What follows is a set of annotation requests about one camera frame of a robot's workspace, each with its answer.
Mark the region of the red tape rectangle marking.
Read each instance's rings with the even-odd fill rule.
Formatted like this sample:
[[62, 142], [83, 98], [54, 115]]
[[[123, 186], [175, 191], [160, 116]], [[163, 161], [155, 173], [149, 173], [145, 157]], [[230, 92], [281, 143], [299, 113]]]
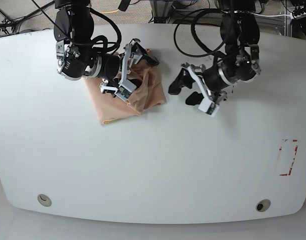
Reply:
[[283, 139], [278, 150], [276, 170], [279, 176], [290, 176], [299, 146], [298, 139]]

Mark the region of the peach T-shirt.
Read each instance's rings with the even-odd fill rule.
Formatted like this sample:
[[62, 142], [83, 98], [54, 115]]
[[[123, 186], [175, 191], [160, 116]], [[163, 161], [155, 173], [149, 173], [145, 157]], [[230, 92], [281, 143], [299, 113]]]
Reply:
[[133, 64], [127, 78], [140, 82], [139, 88], [130, 95], [127, 101], [112, 96], [110, 93], [102, 93], [100, 90], [102, 79], [98, 77], [82, 78], [101, 125], [132, 116], [140, 116], [144, 111], [167, 102], [156, 68], [150, 66], [145, 60]]

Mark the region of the aluminium frame stand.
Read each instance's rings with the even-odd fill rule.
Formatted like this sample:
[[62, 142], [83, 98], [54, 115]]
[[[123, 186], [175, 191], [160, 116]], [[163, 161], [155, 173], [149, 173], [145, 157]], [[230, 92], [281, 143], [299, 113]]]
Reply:
[[165, 24], [170, 17], [174, 0], [150, 0], [154, 24]]

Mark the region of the black tripod on floor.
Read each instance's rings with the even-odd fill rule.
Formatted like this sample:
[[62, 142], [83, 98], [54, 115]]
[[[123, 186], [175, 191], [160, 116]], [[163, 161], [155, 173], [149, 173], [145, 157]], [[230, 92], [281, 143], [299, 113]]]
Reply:
[[0, 38], [19, 34], [21, 26], [24, 22], [41, 14], [42, 11], [37, 9], [27, 15], [11, 19], [4, 11], [0, 9], [0, 15], [2, 17], [0, 23]]

